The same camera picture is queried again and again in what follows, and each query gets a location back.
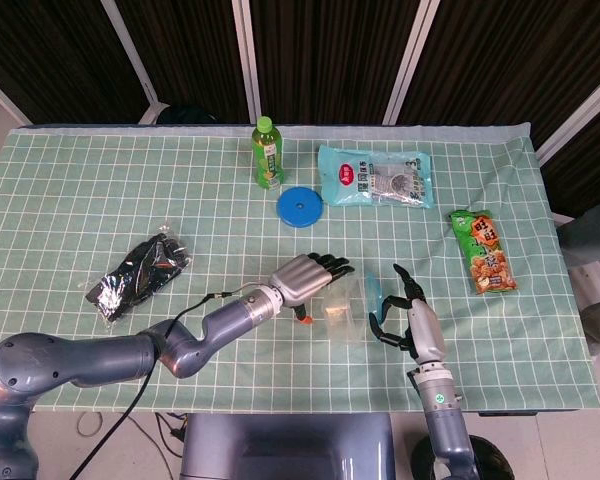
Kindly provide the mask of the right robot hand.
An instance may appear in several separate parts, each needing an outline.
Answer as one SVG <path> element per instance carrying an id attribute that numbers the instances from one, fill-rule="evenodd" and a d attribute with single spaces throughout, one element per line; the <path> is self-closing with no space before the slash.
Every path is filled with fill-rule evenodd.
<path id="1" fill-rule="evenodd" d="M 405 297 L 389 295 L 382 300 L 380 316 L 368 314 L 372 334 L 380 342 L 408 352 L 417 365 L 443 362 L 446 349 L 436 313 L 409 272 L 397 263 L 393 264 L 393 268 L 403 282 Z M 391 307 L 407 312 L 408 328 L 402 336 L 387 333 L 381 328 Z"/>

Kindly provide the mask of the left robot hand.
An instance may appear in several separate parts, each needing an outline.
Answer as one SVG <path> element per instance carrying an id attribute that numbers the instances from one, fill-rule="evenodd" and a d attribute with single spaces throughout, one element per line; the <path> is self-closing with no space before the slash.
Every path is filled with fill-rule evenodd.
<path id="1" fill-rule="evenodd" d="M 327 285 L 353 273 L 347 258 L 315 252 L 298 255 L 268 278 L 268 285 L 282 296 L 282 305 L 294 312 L 303 324 L 311 324 L 307 304 Z"/>

